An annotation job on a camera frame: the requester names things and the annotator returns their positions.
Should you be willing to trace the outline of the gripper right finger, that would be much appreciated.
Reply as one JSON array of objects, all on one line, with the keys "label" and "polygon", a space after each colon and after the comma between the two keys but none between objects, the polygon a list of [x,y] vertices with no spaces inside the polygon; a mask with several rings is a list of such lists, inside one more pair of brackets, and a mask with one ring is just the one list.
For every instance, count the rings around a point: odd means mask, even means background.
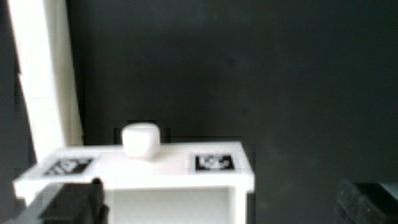
[{"label": "gripper right finger", "polygon": [[398,183],[343,181],[334,224],[398,224]]}]

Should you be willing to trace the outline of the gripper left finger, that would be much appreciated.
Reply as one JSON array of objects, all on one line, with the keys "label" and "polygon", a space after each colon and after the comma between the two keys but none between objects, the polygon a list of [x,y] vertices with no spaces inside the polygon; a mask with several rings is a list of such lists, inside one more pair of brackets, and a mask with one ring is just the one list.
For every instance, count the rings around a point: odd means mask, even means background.
[{"label": "gripper left finger", "polygon": [[89,183],[53,183],[11,224],[109,224],[109,212],[100,178]]}]

